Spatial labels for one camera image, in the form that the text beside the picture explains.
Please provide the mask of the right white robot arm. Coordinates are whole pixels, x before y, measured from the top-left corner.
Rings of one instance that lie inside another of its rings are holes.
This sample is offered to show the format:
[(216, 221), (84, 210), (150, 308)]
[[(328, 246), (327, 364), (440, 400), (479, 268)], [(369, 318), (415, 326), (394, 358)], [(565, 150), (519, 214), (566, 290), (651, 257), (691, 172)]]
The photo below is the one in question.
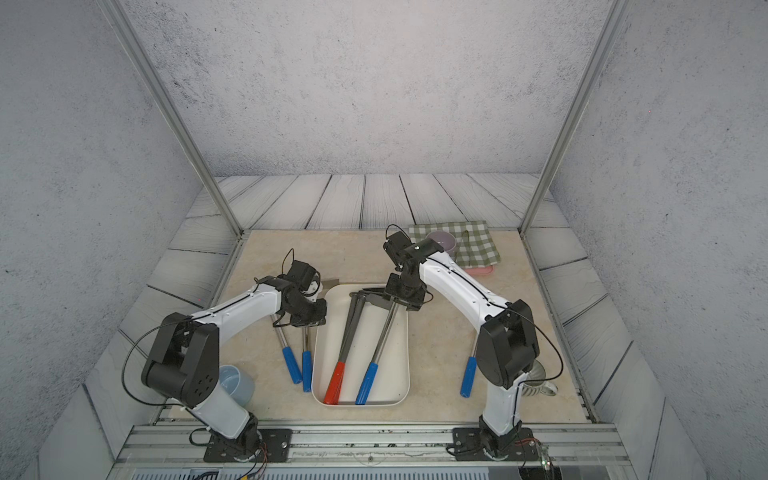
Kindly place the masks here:
[(431, 288), (476, 330), (477, 367), (489, 383), (480, 430), (489, 446), (511, 442), (521, 424), (522, 388), (540, 353), (529, 305), (485, 288), (432, 239), (414, 243), (397, 231), (386, 237), (383, 249), (395, 267), (385, 293), (396, 303), (418, 311)]

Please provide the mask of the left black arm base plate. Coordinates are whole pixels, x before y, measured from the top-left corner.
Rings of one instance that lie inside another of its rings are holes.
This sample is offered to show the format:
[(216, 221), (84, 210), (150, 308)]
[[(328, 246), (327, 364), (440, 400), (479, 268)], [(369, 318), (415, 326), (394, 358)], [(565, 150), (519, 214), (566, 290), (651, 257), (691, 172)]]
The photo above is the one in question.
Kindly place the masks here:
[(293, 431), (286, 428), (258, 428), (227, 439), (213, 432), (203, 455), (205, 463), (285, 463), (291, 448)]

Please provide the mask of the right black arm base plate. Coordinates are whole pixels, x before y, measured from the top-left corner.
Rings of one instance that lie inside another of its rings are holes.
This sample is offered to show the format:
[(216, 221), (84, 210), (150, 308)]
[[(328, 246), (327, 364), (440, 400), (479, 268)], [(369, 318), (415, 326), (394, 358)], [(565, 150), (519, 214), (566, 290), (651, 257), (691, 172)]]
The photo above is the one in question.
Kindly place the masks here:
[(454, 428), (446, 451), (457, 461), (533, 462), (540, 458), (538, 440), (525, 427), (513, 428), (503, 436), (485, 428)]

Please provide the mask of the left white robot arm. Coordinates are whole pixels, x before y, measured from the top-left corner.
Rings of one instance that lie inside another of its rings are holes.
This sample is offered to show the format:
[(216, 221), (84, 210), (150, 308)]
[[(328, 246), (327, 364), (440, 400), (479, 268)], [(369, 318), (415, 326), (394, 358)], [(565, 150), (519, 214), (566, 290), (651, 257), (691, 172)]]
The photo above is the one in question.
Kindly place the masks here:
[(158, 328), (141, 373), (149, 389), (177, 400), (218, 439), (251, 450), (258, 443), (256, 417), (219, 383), (221, 347), (267, 317), (288, 315), (291, 327), (325, 323), (320, 275), (267, 276), (242, 294), (191, 315), (173, 313)]

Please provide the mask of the white rectangular storage tray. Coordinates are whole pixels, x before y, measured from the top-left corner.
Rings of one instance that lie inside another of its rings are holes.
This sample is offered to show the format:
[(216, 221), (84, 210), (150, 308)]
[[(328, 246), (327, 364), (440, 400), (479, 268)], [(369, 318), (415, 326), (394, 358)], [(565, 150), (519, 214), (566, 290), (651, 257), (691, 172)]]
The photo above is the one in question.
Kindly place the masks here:
[[(341, 284), (325, 294), (328, 304), (326, 323), (317, 328), (313, 348), (311, 391), (319, 403), (324, 402), (337, 365), (352, 295), (366, 287), (365, 284)], [(365, 303), (345, 361), (339, 401), (334, 405), (336, 408), (357, 406), (355, 400), (373, 359), (388, 311), (387, 307)], [(410, 390), (408, 323), (408, 312), (400, 307), (378, 357), (376, 375), (363, 405), (365, 408), (394, 407), (407, 397)]]

